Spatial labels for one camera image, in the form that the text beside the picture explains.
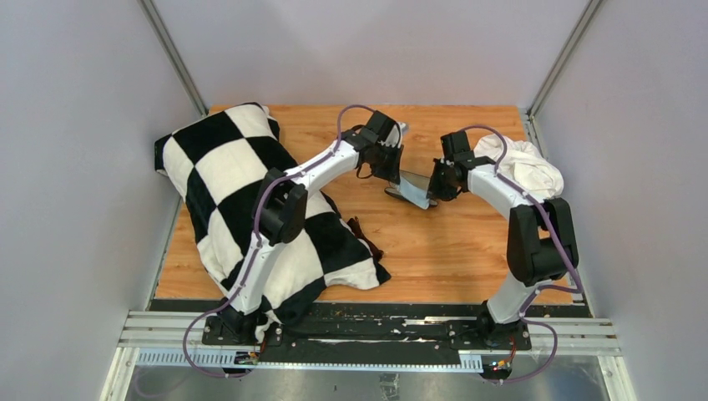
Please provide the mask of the black glasses case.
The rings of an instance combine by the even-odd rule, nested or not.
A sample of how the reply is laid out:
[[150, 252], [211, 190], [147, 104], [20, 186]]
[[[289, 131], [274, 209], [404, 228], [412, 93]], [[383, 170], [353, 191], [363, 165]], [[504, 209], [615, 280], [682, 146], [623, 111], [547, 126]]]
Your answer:
[[400, 170], [400, 183], [390, 183], [384, 192], [400, 201], [407, 201], [423, 210], [437, 207], [435, 200], [427, 197], [430, 178], [411, 171]]

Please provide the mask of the tortoiseshell brown sunglasses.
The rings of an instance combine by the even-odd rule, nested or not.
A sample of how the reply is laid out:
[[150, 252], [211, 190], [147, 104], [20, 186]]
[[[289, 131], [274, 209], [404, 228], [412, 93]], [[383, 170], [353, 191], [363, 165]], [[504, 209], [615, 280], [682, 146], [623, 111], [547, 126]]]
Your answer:
[[380, 262], [381, 259], [384, 257], [384, 251], [382, 249], [380, 249], [373, 241], [371, 241], [365, 235], [358, 217], [354, 216], [354, 217], [350, 218], [346, 223], [349, 226], [349, 228], [351, 229], [354, 236], [357, 239], [362, 240], [367, 244], [374, 261]]

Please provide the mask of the light blue cleaning cloth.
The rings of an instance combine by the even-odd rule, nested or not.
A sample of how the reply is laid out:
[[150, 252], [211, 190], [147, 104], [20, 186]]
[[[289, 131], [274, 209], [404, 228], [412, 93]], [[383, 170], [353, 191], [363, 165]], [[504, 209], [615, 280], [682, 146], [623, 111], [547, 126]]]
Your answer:
[[427, 191], [416, 187], [412, 182], [404, 178], [400, 179], [397, 185], [400, 195], [415, 206], [426, 210], [430, 207], [430, 200], [427, 198]]

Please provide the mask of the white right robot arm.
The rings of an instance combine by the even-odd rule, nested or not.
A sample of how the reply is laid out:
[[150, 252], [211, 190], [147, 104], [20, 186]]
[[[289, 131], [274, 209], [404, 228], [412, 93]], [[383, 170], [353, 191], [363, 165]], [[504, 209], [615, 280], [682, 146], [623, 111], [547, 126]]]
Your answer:
[[428, 198], [452, 201], [470, 193], [508, 222], [509, 272], [484, 303], [486, 310], [476, 327], [484, 347], [499, 348], [510, 337], [509, 325], [524, 319], [539, 293], [583, 291], [571, 209], [566, 200], [542, 200], [504, 175], [500, 159], [475, 155], [465, 129], [444, 135], [440, 141], [443, 156], [434, 161]]

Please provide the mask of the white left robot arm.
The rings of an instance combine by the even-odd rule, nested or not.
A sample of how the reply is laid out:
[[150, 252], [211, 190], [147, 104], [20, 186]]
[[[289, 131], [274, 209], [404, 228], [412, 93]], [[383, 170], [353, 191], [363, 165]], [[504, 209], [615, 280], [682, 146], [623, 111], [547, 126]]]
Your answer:
[[215, 312], [231, 342], [245, 345], [254, 338], [266, 282], [286, 244], [304, 228], [308, 200], [340, 175], [364, 164], [370, 165], [373, 176], [399, 182], [407, 130], [407, 124], [375, 110], [362, 127], [339, 129], [336, 140], [312, 159], [289, 170], [266, 173], [244, 263]]

